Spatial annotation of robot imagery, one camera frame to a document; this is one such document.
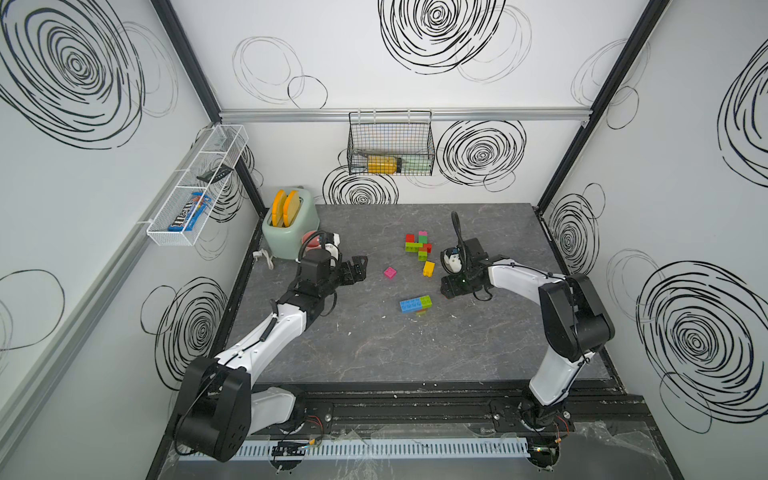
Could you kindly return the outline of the yellow tall lego brick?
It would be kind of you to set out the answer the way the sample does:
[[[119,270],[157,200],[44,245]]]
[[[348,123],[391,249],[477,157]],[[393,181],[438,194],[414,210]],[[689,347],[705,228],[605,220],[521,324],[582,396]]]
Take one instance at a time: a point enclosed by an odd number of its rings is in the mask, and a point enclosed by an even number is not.
[[[433,274],[434,274],[434,270],[435,270],[435,263],[434,262],[426,261],[424,263],[423,275],[425,277],[431,278],[433,276]]]

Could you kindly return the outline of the lime long lego brick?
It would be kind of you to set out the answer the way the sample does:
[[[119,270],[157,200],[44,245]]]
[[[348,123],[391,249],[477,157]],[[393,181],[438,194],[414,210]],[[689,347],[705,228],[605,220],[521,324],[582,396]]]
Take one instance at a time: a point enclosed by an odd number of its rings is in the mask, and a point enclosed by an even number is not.
[[[406,252],[418,252],[423,247],[424,247],[424,245],[422,243],[417,243],[417,242],[406,242],[405,243],[405,251]]]

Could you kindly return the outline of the blue long lego brick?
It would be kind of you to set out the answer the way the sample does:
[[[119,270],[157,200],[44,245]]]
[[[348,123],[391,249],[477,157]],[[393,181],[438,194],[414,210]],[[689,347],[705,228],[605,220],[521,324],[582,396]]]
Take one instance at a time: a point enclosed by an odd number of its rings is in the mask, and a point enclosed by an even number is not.
[[[399,306],[402,313],[413,313],[423,309],[420,298],[400,301]]]

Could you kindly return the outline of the lime small lego brick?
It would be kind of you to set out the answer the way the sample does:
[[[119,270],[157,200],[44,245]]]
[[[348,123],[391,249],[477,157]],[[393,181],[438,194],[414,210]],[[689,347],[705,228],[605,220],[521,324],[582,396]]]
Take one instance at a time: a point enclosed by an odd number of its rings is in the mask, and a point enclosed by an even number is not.
[[[422,310],[427,310],[427,309],[430,309],[432,307],[432,299],[431,299],[431,297],[429,295],[422,296],[422,297],[419,298],[419,300],[420,300],[420,303],[421,303],[421,309]]]

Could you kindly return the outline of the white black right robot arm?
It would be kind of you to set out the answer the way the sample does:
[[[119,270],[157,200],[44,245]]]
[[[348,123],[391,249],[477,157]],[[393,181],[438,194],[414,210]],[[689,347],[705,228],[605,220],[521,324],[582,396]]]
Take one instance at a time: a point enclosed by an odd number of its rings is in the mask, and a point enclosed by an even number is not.
[[[448,299],[497,288],[540,307],[548,348],[519,412],[529,428],[544,428],[561,411],[579,372],[615,336],[592,281],[585,274],[558,275],[490,257],[475,238],[443,250],[440,263],[446,271],[440,292]]]

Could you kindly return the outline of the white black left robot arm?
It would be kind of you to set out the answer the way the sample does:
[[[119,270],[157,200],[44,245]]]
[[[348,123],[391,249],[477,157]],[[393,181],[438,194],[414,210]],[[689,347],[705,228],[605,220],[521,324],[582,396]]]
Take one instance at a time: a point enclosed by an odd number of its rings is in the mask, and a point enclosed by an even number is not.
[[[266,367],[322,316],[325,300],[367,276],[364,255],[313,249],[299,259],[289,288],[265,320],[232,347],[193,360],[182,380],[166,432],[176,449],[230,460],[247,436],[295,417],[298,394],[281,387],[254,392]]]

